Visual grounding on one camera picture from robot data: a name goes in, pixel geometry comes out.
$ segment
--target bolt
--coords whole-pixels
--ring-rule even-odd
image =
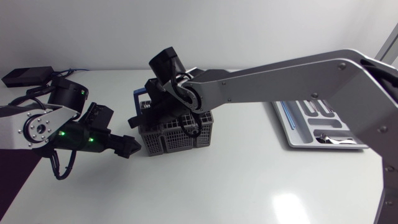
[[[386,168],[384,168],[384,170],[387,172],[394,172],[395,168],[393,168],[392,166],[387,166]]]
[[[311,94],[311,97],[312,97],[313,99],[318,98],[318,93],[312,93],[312,94]]]
[[[383,125],[383,126],[380,126],[380,128],[378,128],[377,131],[384,134],[388,131],[388,128],[387,128],[387,126]]]
[[[345,63],[341,63],[337,67],[339,70],[344,70],[344,69],[346,69],[347,65]]]

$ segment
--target white tabletop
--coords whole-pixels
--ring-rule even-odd
[[[89,89],[85,110],[92,101],[108,106],[113,134],[144,145],[127,120],[136,114],[133,91],[153,77],[131,70],[69,79]],[[0,103],[26,89],[1,84]],[[212,112],[210,147],[148,157],[143,146],[130,159],[78,152],[62,181],[42,159],[1,223],[373,223],[382,190],[374,151],[292,149],[270,103]],[[69,152],[58,153],[65,167]]]

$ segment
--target black cable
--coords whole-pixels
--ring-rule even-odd
[[[37,98],[32,98],[31,100],[34,100],[43,110],[45,110],[44,104]]]
[[[177,118],[177,119],[178,119],[178,124],[179,124],[179,126],[181,127],[181,129],[182,129],[182,131],[184,132],[184,134],[186,134],[187,136],[189,136],[189,137],[191,137],[191,138],[197,138],[197,137],[199,137],[200,134],[201,134],[201,127],[202,127],[200,115],[199,115],[199,114],[191,113],[191,116],[193,117],[193,119],[195,120],[195,122],[198,124],[198,132],[197,132],[197,133],[191,134],[191,133],[189,133],[189,132],[185,129],[184,124],[183,124],[183,121],[182,121],[182,116],[179,116],[179,117]]]
[[[391,85],[395,88],[398,88],[398,77],[395,75],[384,71],[381,68],[377,68],[375,66],[371,65],[364,65],[363,67],[366,68],[366,70],[371,73],[376,79],[377,78],[382,78],[391,83]]]
[[[70,172],[72,171],[73,164],[75,163],[75,159],[76,159],[76,150],[72,150],[68,166],[66,167],[66,171],[62,175],[60,175],[60,161],[58,159],[58,154],[56,151],[53,152],[52,157],[50,157],[50,162],[51,162],[52,171],[57,180],[63,180],[69,176]]]
[[[39,91],[39,92],[36,92],[36,93],[32,93],[32,94],[29,94],[29,95],[25,95],[25,96],[20,96],[20,97],[16,98],[15,100],[12,100],[8,105],[9,106],[20,105],[21,103],[23,103],[23,102],[25,102],[27,100],[32,100],[33,98],[36,98],[38,96],[46,95],[47,93],[50,93],[50,92],[54,91],[55,89],[56,89],[55,86],[49,86],[48,88],[46,88],[46,89],[44,89],[42,91]]]
[[[62,75],[61,77],[66,78],[68,76],[70,76],[71,74],[73,74],[73,72],[75,72],[74,70],[69,71],[66,75]]]

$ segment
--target black device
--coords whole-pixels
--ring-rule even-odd
[[[36,97],[51,93],[48,104]],[[129,158],[141,149],[141,145],[130,136],[111,134],[108,124],[113,110],[104,105],[91,103],[87,112],[78,120],[88,97],[88,89],[83,85],[63,77],[52,78],[52,84],[36,87],[0,107],[0,133],[17,133],[0,142],[2,149],[31,149],[42,157],[49,158],[53,173],[58,180],[68,177],[72,170],[77,151],[103,152],[114,149],[114,153]],[[26,100],[36,103],[18,106]],[[55,149],[71,150],[69,164],[64,174],[60,174],[60,163]]]
[[[7,87],[45,85],[51,80],[54,69],[51,66],[16,68],[1,80]]]

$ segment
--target silver utensil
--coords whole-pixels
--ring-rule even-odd
[[[324,140],[325,143],[330,142],[332,144],[357,144],[356,141],[352,139],[342,139],[342,140],[331,139],[324,133],[321,134],[320,139]]]

